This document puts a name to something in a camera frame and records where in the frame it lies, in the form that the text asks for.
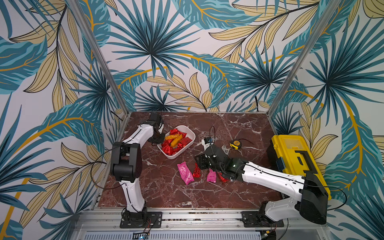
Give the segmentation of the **yellow orange tea bag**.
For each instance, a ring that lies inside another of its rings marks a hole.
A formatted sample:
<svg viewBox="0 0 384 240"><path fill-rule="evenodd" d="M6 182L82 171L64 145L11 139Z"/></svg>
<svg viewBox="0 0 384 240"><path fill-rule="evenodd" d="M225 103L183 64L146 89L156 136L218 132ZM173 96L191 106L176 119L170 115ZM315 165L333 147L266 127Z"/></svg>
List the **yellow orange tea bag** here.
<svg viewBox="0 0 384 240"><path fill-rule="evenodd" d="M169 142L171 148L175 148L183 138L182 134L175 134L165 137L165 140Z"/></svg>

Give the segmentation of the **pink tea bag packet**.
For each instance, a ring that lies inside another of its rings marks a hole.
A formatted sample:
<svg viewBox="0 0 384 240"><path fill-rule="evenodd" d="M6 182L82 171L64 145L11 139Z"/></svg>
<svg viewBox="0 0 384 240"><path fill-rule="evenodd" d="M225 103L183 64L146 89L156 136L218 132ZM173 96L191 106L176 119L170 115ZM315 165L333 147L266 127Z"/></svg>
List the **pink tea bag packet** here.
<svg viewBox="0 0 384 240"><path fill-rule="evenodd" d="M207 182L216 183L216 181L217 181L217 173L214 172L212 169L209 169L209 173L207 175Z"/></svg>

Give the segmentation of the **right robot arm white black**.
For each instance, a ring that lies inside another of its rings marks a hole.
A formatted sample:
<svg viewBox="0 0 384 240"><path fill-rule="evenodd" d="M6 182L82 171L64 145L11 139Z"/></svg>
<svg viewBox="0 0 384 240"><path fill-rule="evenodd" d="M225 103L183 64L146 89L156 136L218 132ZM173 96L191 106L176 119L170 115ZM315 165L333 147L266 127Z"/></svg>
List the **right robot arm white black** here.
<svg viewBox="0 0 384 240"><path fill-rule="evenodd" d="M301 217L318 225L327 222L329 194L312 172L305 176L289 175L244 159L229 158L224 153L214 154L210 150L195 156L195 161L201 170L210 169L221 173L225 179L261 185L287 196L279 201L263 203L258 212L261 219L278 222Z"/></svg>

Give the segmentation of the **white plastic storage box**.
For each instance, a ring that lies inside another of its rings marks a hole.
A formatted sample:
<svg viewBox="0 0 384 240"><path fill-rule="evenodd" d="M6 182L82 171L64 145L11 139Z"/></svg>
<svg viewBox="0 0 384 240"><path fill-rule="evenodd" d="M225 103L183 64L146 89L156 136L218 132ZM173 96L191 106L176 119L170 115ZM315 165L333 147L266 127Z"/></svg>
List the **white plastic storage box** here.
<svg viewBox="0 0 384 240"><path fill-rule="evenodd" d="M196 135L190 128L180 125L166 133L166 139L157 147L168 159L174 160L191 147L195 139Z"/></svg>

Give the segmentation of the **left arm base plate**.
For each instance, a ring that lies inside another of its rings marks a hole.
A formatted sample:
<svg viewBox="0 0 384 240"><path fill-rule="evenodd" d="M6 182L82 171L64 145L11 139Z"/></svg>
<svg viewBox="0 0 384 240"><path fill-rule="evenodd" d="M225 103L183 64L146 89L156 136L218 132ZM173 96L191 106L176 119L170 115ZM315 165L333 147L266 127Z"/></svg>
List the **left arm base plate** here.
<svg viewBox="0 0 384 240"><path fill-rule="evenodd" d="M162 212L129 212L122 213L121 229L139 229L144 227L159 229L162 225Z"/></svg>

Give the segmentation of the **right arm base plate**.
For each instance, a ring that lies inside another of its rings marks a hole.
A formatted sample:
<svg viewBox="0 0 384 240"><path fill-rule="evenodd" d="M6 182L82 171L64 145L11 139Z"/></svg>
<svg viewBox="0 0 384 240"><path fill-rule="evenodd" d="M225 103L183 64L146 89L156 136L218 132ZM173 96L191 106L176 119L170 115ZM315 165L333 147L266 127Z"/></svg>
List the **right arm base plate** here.
<svg viewBox="0 0 384 240"><path fill-rule="evenodd" d="M280 228L284 227L283 220L274 222L265 216L259 215L258 211L241 212L241 221L245 228Z"/></svg>

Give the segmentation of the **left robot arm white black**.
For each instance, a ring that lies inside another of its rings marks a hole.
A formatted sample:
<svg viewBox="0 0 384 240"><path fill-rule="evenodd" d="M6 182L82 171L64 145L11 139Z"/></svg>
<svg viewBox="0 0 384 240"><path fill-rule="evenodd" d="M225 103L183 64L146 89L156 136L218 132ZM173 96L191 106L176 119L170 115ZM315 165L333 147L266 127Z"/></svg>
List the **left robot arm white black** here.
<svg viewBox="0 0 384 240"><path fill-rule="evenodd" d="M121 185L127 206L122 210L120 228L160 228L162 212L149 212L142 196L140 175L143 170L141 149L145 143L160 144L165 140L164 121L157 113L138 125L127 139L115 142L111 153L110 174Z"/></svg>

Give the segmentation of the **small red tea bag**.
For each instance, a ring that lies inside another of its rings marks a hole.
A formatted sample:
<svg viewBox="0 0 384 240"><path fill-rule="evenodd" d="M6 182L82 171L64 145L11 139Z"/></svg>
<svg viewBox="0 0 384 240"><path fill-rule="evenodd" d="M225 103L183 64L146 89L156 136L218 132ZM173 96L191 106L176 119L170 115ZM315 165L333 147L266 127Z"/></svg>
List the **small red tea bag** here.
<svg viewBox="0 0 384 240"><path fill-rule="evenodd" d="M194 178L200 178L201 177L201 169L199 168L198 164L195 163L195 169L194 169L194 172L193 172L193 177Z"/></svg>

